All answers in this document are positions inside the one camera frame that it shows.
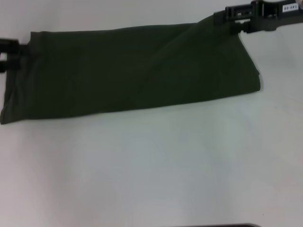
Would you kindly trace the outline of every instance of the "white surface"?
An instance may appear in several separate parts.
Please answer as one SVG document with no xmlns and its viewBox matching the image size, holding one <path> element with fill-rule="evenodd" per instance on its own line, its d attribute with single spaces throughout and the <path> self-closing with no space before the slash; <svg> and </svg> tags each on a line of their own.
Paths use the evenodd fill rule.
<svg viewBox="0 0 303 227">
<path fill-rule="evenodd" d="M 0 35 L 197 22 L 246 2 L 2 0 Z M 261 92 L 1 126 L 0 226 L 301 226 L 303 25 L 242 39 Z"/>
</svg>

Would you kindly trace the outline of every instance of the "green cloth bag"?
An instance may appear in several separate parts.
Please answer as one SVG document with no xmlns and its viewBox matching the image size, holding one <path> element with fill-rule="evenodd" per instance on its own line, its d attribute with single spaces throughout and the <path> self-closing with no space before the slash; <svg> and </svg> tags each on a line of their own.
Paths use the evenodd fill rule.
<svg viewBox="0 0 303 227">
<path fill-rule="evenodd" d="M 208 101 L 260 90 L 229 25 L 32 32 L 22 69 L 8 71 L 0 122 L 54 119 Z"/>
</svg>

